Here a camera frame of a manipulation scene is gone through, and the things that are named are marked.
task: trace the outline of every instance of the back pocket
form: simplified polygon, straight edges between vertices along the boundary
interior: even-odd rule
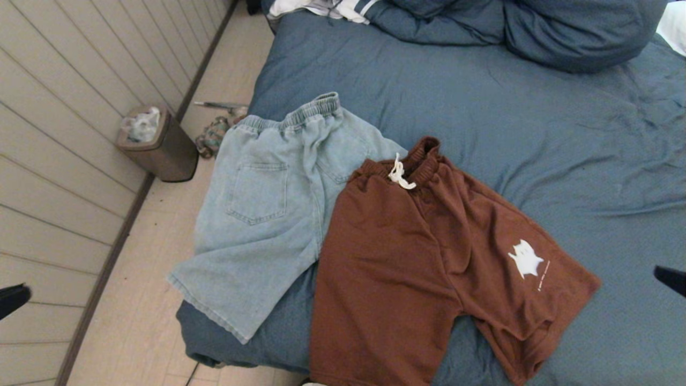
[[[228,195],[226,212],[256,225],[286,214],[286,163],[243,163]]]

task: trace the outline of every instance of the floor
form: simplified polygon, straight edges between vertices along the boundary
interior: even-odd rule
[[[249,103],[273,35],[240,3],[193,100]],[[181,126],[191,136],[221,111],[191,106]],[[166,281],[192,256],[193,226],[214,163],[201,159],[193,180],[155,180],[114,267],[84,338],[68,386],[184,386],[196,363],[185,356],[174,317],[181,295]],[[303,375],[270,367],[200,366],[191,386],[295,386]]]

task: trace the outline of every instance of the drawstring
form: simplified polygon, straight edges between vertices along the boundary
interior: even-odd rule
[[[397,182],[403,189],[414,189],[417,184],[413,183],[407,183],[407,181],[403,178],[403,174],[405,174],[405,170],[403,168],[403,163],[400,162],[400,154],[395,153],[395,164],[393,165],[393,169],[388,173],[388,178],[390,178],[391,181]]]

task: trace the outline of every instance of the denim shorts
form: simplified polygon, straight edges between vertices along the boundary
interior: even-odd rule
[[[282,122],[246,117],[230,129],[196,223],[195,256],[169,274],[190,304],[247,343],[319,256],[336,197],[365,159],[400,145],[317,97]]]

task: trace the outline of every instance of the baseboard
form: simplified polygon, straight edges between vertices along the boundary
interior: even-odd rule
[[[228,9],[228,12],[224,17],[224,20],[222,21],[222,24],[217,29],[217,34],[212,40],[210,47],[207,49],[207,52],[205,53],[205,56],[202,59],[202,62],[200,63],[200,66],[198,67],[198,72],[196,73],[196,76],[193,78],[193,82],[191,83],[188,92],[186,92],[186,95],[183,98],[181,105],[176,111],[175,118],[177,122],[181,122],[183,120],[183,116],[186,114],[188,106],[191,104],[193,95],[196,93],[196,90],[198,89],[198,85],[200,84],[202,76],[204,75],[205,70],[207,69],[207,65],[210,59],[212,59],[212,55],[214,54],[215,48],[217,47],[217,44],[222,38],[224,30],[226,29],[226,25],[228,24],[231,15],[233,15],[233,12],[236,9],[237,4],[238,0],[234,0]],[[128,237],[129,232],[131,231],[131,227],[133,227],[133,223],[136,220],[136,217],[138,216],[141,207],[143,206],[143,202],[145,201],[147,193],[150,191],[150,187],[152,186],[154,180],[155,176],[152,173],[148,173],[147,176],[145,176],[145,180],[141,184],[141,187],[136,195],[136,199],[131,208],[129,209],[129,212],[127,213],[127,216],[124,220],[124,224],[121,226],[121,229],[119,230],[117,239],[115,240],[112,249],[110,250],[110,253],[107,256],[102,271],[95,283],[95,288],[93,289],[93,292],[91,293],[91,296],[88,299],[88,303],[86,303],[84,313],[81,316],[79,325],[74,333],[74,338],[72,339],[69,345],[69,349],[67,350],[67,355],[65,356],[64,361],[62,362],[62,367],[60,368],[60,372],[57,376],[57,381],[55,382],[56,386],[67,385],[67,381],[69,380],[69,376],[71,375],[71,370],[73,369],[74,363],[76,362],[76,356],[78,355],[84,337],[86,336],[86,331],[88,330],[88,326],[91,323],[93,314],[95,314],[95,308],[97,307],[97,304],[100,301],[100,297],[102,296],[102,293],[105,290],[105,285],[107,285],[107,281],[109,280],[110,274],[112,273],[112,270],[115,267],[117,258],[119,257],[119,254],[123,249],[124,243],[126,242],[126,238]]]

